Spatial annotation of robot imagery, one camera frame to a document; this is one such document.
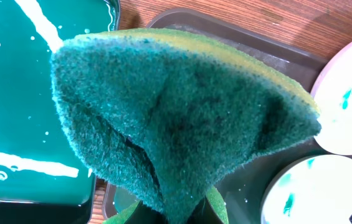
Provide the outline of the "white plate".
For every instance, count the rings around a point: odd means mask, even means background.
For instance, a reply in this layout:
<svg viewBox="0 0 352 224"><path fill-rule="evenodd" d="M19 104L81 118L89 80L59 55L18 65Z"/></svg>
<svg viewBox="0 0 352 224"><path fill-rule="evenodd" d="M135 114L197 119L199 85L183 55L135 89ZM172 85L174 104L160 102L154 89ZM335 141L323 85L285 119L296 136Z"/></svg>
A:
<svg viewBox="0 0 352 224"><path fill-rule="evenodd" d="M304 157L269 183L261 205L262 224L349 223L352 215L352 159Z"/></svg>
<svg viewBox="0 0 352 224"><path fill-rule="evenodd" d="M316 142L330 153L352 155L352 42L326 64L311 96L320 107Z"/></svg>

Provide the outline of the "green yellow sponge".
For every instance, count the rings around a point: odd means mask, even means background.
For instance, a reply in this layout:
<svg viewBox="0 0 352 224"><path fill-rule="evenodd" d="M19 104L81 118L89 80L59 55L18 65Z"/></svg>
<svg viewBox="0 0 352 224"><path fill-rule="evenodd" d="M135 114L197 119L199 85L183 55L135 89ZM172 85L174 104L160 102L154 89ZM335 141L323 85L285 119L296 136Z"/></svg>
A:
<svg viewBox="0 0 352 224"><path fill-rule="evenodd" d="M78 35L50 65L52 97L76 156L169 223L186 223L206 192L241 165L321 130L319 109L298 82L203 35Z"/></svg>

